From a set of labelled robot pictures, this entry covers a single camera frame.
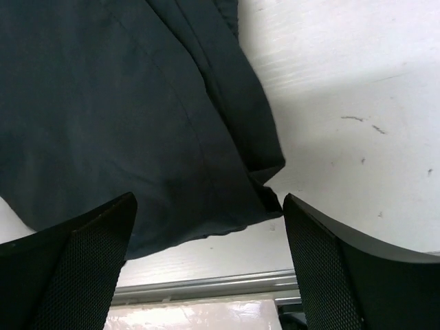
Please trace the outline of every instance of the black garment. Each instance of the black garment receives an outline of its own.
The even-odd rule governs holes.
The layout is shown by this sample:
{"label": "black garment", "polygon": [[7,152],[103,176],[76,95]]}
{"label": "black garment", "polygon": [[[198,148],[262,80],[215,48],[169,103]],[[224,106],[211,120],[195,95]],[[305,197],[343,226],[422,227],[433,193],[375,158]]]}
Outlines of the black garment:
{"label": "black garment", "polygon": [[236,1],[0,1],[0,195],[28,226],[133,191],[132,259],[281,215]]}

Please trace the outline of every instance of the metal rail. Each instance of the metal rail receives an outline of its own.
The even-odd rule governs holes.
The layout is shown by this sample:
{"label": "metal rail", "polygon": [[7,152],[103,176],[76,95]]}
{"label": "metal rail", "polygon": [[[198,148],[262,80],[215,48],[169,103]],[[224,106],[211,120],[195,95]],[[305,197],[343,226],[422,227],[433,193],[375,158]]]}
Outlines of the metal rail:
{"label": "metal rail", "polygon": [[116,288],[113,306],[162,303],[179,300],[270,294],[278,305],[300,303],[292,269],[200,280]]}

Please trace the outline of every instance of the mesh panel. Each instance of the mesh panel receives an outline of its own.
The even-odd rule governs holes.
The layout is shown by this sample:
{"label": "mesh panel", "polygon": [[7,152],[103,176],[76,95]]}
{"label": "mesh panel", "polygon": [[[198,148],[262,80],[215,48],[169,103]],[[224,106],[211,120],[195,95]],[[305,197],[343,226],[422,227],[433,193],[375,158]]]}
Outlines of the mesh panel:
{"label": "mesh panel", "polygon": [[286,200],[284,211],[309,329],[363,329],[336,238],[292,200]]}
{"label": "mesh panel", "polygon": [[72,234],[30,329],[102,330],[133,225],[122,216],[103,216]]}

